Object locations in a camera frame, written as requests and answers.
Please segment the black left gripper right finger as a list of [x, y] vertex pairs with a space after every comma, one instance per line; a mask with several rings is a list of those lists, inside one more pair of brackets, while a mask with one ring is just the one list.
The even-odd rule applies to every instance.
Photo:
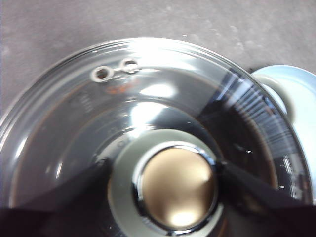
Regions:
[[314, 205], [304, 204], [272, 188], [231, 163], [218, 162], [217, 171], [219, 180], [227, 185], [240, 186], [245, 189], [293, 236], [312, 237], [316, 235], [316, 207]]

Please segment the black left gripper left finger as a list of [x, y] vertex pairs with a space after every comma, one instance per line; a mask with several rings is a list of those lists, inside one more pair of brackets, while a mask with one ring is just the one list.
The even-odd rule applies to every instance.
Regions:
[[49, 192], [0, 210], [2, 237], [97, 236], [111, 164], [102, 159]]

